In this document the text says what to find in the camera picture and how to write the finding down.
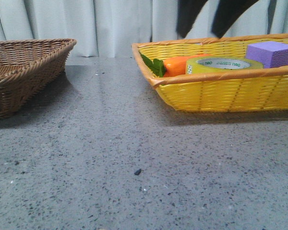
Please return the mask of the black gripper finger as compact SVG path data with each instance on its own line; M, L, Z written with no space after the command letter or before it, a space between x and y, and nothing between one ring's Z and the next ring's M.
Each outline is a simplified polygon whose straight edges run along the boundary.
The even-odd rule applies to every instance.
M214 15L212 33L222 38L235 21L258 0L220 0Z
M176 31L181 38L185 38L201 12L207 0L179 0Z

